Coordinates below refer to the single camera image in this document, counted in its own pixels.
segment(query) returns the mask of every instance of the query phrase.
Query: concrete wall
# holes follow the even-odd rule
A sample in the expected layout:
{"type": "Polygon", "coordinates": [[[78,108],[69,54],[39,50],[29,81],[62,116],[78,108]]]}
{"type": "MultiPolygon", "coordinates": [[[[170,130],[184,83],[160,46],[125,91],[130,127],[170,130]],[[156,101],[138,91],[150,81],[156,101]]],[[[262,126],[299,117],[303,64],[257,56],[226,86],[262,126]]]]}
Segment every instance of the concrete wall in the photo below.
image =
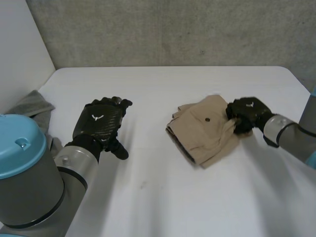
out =
{"type": "Polygon", "coordinates": [[[279,65],[313,86],[315,0],[27,0],[56,68],[279,65]]]}

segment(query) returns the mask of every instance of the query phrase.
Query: table surface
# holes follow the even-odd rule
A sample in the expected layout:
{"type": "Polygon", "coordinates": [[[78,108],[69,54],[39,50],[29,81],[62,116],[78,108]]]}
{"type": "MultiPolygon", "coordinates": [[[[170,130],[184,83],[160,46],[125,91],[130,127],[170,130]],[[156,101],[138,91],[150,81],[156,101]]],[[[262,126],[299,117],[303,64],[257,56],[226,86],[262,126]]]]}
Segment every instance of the table surface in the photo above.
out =
{"type": "Polygon", "coordinates": [[[56,109],[49,132],[71,141],[85,104],[133,101],[118,139],[126,161],[102,153],[68,237],[311,237],[316,233],[316,172],[258,129],[213,166],[194,167],[165,132],[182,104],[220,94],[256,96],[298,121],[309,97],[282,67],[65,68],[40,89],[56,109]]]}

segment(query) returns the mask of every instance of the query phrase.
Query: black glove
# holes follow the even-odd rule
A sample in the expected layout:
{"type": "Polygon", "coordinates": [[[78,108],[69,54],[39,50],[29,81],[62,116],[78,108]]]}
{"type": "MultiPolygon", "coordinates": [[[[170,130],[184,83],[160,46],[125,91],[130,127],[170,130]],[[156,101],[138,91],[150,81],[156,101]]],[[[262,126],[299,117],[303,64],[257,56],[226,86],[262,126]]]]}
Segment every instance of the black glove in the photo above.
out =
{"type": "MultiPolygon", "coordinates": [[[[275,114],[256,97],[244,97],[229,103],[226,108],[228,119],[237,119],[234,129],[235,134],[248,133],[252,128],[257,127],[262,132],[266,122],[275,114]]],[[[264,136],[268,145],[278,147],[264,136]]]]}
{"type": "Polygon", "coordinates": [[[127,159],[128,152],[116,137],[126,109],[132,104],[131,101],[119,97],[104,97],[100,101],[94,100],[87,104],[75,126],[74,141],[76,138],[88,141],[92,137],[93,141],[88,141],[89,143],[96,141],[101,150],[112,152],[119,159],[127,159]]]}

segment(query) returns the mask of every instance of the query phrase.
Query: beige cloth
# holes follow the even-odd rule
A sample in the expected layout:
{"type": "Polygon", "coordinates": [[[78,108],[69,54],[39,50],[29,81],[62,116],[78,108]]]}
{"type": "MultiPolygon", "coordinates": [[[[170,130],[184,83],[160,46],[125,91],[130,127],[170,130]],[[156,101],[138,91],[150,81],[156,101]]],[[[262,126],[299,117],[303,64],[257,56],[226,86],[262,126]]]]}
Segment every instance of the beige cloth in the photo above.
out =
{"type": "Polygon", "coordinates": [[[228,120],[226,101],[210,95],[196,104],[178,107],[167,131],[184,155],[206,168],[228,155],[239,142],[234,120],[228,120]]]}

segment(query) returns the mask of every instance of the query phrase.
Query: gray towel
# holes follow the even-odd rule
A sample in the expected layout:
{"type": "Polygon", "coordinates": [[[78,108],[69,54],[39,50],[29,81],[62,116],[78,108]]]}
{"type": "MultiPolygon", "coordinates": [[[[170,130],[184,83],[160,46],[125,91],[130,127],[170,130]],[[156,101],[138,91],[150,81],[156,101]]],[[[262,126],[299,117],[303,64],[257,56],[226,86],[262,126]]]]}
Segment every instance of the gray towel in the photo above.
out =
{"type": "Polygon", "coordinates": [[[24,115],[34,119],[45,134],[47,146],[54,157],[62,149],[62,145],[58,138],[52,138],[47,134],[50,114],[53,109],[55,107],[52,104],[48,103],[37,90],[33,90],[7,111],[6,114],[24,115]]]}

